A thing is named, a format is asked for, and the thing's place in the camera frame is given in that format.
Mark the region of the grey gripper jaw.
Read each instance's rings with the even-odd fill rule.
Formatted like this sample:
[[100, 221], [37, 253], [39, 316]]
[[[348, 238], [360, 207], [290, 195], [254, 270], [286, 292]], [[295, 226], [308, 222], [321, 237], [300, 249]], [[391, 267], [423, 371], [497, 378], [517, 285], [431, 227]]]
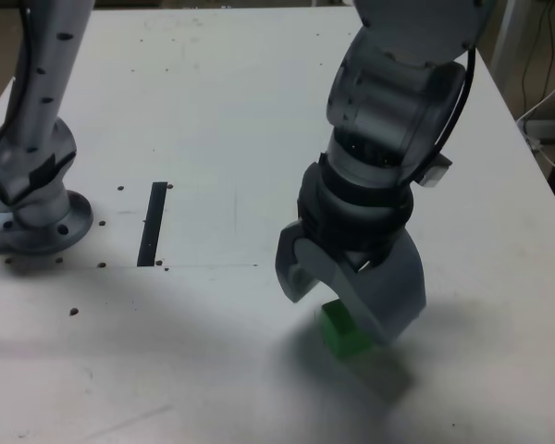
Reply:
[[402, 230], [387, 249], [377, 252], [380, 264], [355, 274], [345, 253], [325, 251], [320, 282], [337, 294], [358, 328], [376, 344], [388, 345], [425, 308], [425, 278], [419, 252], [407, 230]]
[[325, 251], [306, 236], [301, 220], [281, 230], [275, 261], [277, 280], [286, 297], [299, 302], [320, 281]]

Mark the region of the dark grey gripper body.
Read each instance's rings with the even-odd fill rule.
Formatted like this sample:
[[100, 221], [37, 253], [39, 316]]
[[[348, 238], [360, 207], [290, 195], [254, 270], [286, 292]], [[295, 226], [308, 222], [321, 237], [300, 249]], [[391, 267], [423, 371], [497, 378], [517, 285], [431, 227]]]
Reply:
[[380, 264], [379, 252], [354, 252], [348, 251], [344, 254], [353, 273], [363, 273]]

